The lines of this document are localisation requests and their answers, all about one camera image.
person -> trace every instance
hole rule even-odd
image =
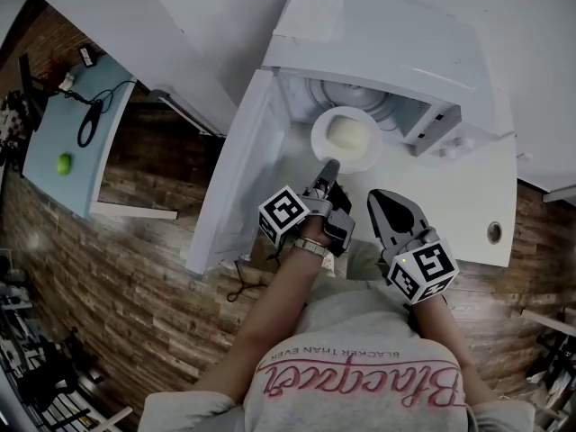
[[[329,244],[319,218],[301,237]],[[534,408],[482,381],[442,296],[410,328],[377,254],[351,245],[348,280],[317,279],[322,256],[292,247],[223,360],[192,391],[148,396],[139,432],[532,431]]]

wooden floor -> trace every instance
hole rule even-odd
[[[151,392],[185,390],[230,346],[258,290],[235,303],[224,270],[204,282],[184,268],[210,171],[211,147],[189,126],[156,113],[127,112],[112,147],[103,198],[178,209],[176,221],[83,220],[9,172],[2,191],[2,247],[35,287],[34,300],[55,338],[71,327],[99,357],[109,387],[137,415]],[[544,205],[518,186],[517,226],[508,269],[462,264],[446,292],[490,387],[515,397],[531,386],[541,328],[518,318],[524,308],[555,313],[576,301],[576,210]],[[272,274],[244,267],[252,283]]]

cable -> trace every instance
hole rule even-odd
[[[258,283],[258,284],[246,284],[244,279],[242,278],[242,273],[240,272],[240,266],[238,261],[234,261],[234,265],[236,266],[236,270],[238,271],[238,278],[240,279],[240,288],[236,292],[230,292],[228,296],[226,296],[226,300],[228,302],[235,302],[240,295],[244,292],[244,290],[249,290],[250,288],[266,288],[268,285],[265,283]]]
[[[104,113],[108,112],[108,110],[110,109],[110,106],[112,105],[112,101],[114,100],[114,91],[116,91],[118,88],[120,88],[122,85],[124,85],[126,83],[133,83],[134,85],[137,84],[133,80],[125,80],[123,82],[120,82],[118,85],[116,85],[111,90],[101,91],[96,96],[94,96],[90,101],[86,101],[83,98],[83,100],[81,102],[84,104],[90,104],[90,109],[88,109],[86,116],[82,120],[82,124],[80,125],[80,130],[78,130],[78,134],[76,137],[78,146],[80,148],[85,148],[88,144],[90,144],[90,142],[92,142],[92,138],[96,134],[96,128],[98,128],[98,122],[100,121],[100,115],[103,115]],[[103,99],[100,99],[99,96],[103,95],[104,93],[107,93],[107,95]],[[76,96],[79,96],[79,95],[74,93],[74,92],[65,92],[64,93],[64,97],[74,97],[75,99],[77,99]],[[108,99],[108,98],[110,98],[110,102],[108,103],[108,107],[104,108],[104,101],[106,101],[106,99]],[[84,133],[84,129],[88,124],[90,124],[90,135],[88,136],[88,138],[86,138],[85,141],[82,141],[82,134]]]
[[[270,259],[273,259],[274,261],[276,261],[276,263],[278,264],[278,268],[280,268],[280,255],[282,253],[282,250],[284,248],[284,243],[286,243],[286,236],[283,236],[280,239],[280,245],[278,245],[278,248],[276,249],[276,251],[270,255],[269,257],[266,258],[266,261],[269,261]]]
[[[99,99],[99,101],[102,101],[104,103],[106,101],[106,99],[108,99],[110,97],[110,102],[108,103],[108,106],[103,107],[102,111],[100,112],[100,114],[107,113],[110,110],[110,106],[112,105],[112,101],[114,100],[114,91],[116,91],[122,85],[127,84],[127,83],[133,83],[134,85],[138,84],[138,82],[135,82],[134,80],[124,80],[123,82],[120,82],[118,85],[116,85],[113,89],[103,90],[100,93],[98,93],[96,96],[94,96],[92,98],[90,103],[93,104],[98,99],[98,97],[100,95],[103,95],[104,93],[108,93],[108,95],[106,95],[104,98]]]

white wall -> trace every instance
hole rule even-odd
[[[158,0],[46,1],[148,88],[175,91],[228,130],[236,106]]]
[[[509,92],[520,177],[546,190],[576,184],[576,0],[413,0],[472,24],[492,83]],[[284,0],[160,0],[238,103]],[[401,17],[385,14],[382,17]]]
[[[0,47],[26,0],[0,0]]]
[[[15,432],[38,432],[0,368],[0,410]]]

